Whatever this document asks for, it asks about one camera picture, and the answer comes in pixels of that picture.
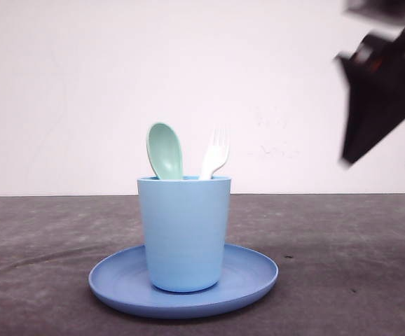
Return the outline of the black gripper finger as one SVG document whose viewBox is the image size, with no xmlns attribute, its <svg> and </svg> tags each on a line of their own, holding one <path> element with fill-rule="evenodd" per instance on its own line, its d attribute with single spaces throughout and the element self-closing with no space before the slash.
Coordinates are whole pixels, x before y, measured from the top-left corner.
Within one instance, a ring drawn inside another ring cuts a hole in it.
<svg viewBox="0 0 405 336">
<path fill-rule="evenodd" d="M 364 63 L 336 57 L 349 84 L 341 158 L 353 165 L 405 120 L 405 87 Z"/>
</svg>

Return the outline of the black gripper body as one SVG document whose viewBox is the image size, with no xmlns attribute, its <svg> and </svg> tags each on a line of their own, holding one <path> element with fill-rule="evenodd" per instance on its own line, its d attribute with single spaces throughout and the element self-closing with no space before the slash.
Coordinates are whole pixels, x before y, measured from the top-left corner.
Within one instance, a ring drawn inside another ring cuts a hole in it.
<svg viewBox="0 0 405 336">
<path fill-rule="evenodd" d="M 346 1 L 345 12 L 400 28 L 392 38 L 370 31 L 344 56 L 349 91 L 405 95 L 405 1 Z"/>
</svg>

